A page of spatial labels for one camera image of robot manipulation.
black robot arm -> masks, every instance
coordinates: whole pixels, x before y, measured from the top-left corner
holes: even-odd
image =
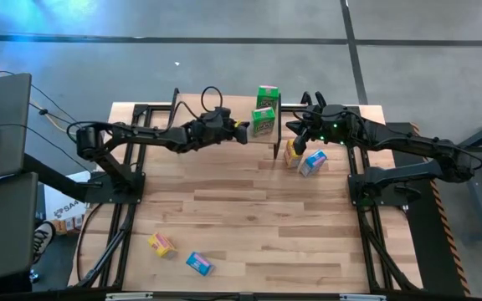
[[[297,134],[294,142],[297,153],[304,152],[308,140],[322,140],[325,143],[358,146],[367,151],[395,150],[433,158],[430,162],[388,170],[367,168],[362,186],[366,189],[374,188],[372,190],[375,194],[385,186],[400,181],[425,178],[439,178],[448,182],[467,181],[474,175],[474,170],[482,166],[481,161],[479,166],[472,167],[472,159],[476,157],[458,148],[450,140],[396,132],[383,124],[362,118],[343,105],[307,103],[306,110],[302,110],[302,117],[297,115],[299,120],[286,123]]]
[[[233,120],[230,113],[230,109],[216,107],[184,125],[169,125],[166,129],[123,123],[83,122],[86,125],[76,131],[77,153],[87,161],[96,162],[110,177],[115,191],[131,190],[137,186],[138,177],[132,174],[129,165],[120,164],[110,153],[118,145],[156,145],[176,153],[186,153],[233,138],[246,144],[249,122]],[[104,132],[111,135],[111,139],[106,142],[103,139]]]

blue and pink box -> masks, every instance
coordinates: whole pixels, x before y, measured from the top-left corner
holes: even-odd
[[[300,167],[300,173],[303,176],[311,176],[321,168],[325,161],[326,155],[323,150],[317,150],[315,153],[306,157],[306,160]]]
[[[186,261],[191,268],[194,268],[203,276],[208,276],[213,271],[213,266],[204,256],[200,253],[193,252]]]

colorful box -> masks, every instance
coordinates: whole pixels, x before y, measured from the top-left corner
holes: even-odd
[[[252,111],[254,136],[267,135],[273,132],[274,110],[267,107]]]
[[[276,110],[280,91],[278,87],[262,85],[258,88],[258,97],[256,98],[256,109],[271,107]]]
[[[83,226],[84,215],[78,215],[76,217],[69,217],[63,221],[61,220],[51,220],[50,222],[55,227],[55,234],[66,235],[66,234],[77,234],[81,232],[81,227]]]
[[[160,258],[171,259],[177,254],[174,245],[172,245],[166,237],[157,232],[148,238],[148,243],[156,250],[156,254]]]
[[[284,160],[288,168],[296,168],[302,161],[302,155],[297,155],[297,153],[295,153],[293,141],[293,139],[289,139],[285,144]]]
[[[208,276],[215,268],[202,254],[193,252],[186,261],[186,264],[194,268],[203,276]]]
[[[300,168],[300,173],[303,176],[310,176],[316,173],[323,163],[326,161],[326,155],[323,150],[317,150],[312,155],[306,157],[305,162],[302,164]]]

concrete floor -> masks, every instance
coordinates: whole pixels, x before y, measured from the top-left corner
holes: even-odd
[[[482,39],[482,1],[348,4],[356,38]],[[346,37],[339,0],[0,0],[0,33]],[[383,105],[387,121],[412,121],[423,135],[455,142],[482,125],[481,47],[362,46],[358,53],[368,102]],[[341,45],[0,42],[0,69],[31,73],[77,120],[105,120],[115,101],[169,100],[175,87],[198,93],[210,84],[225,94],[275,84],[284,102],[320,90],[329,103],[358,103],[348,47]],[[36,92],[33,97],[53,108]],[[43,117],[32,112],[29,126],[74,154],[66,135]],[[65,174],[80,171],[32,134],[27,152]],[[482,297],[482,242],[465,239],[478,231],[467,191],[439,185],[471,292]]]

sneaker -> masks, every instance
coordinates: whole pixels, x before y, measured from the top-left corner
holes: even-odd
[[[33,264],[40,260],[40,257],[51,243],[55,236],[55,226],[48,221],[43,221],[36,230],[33,237]]]

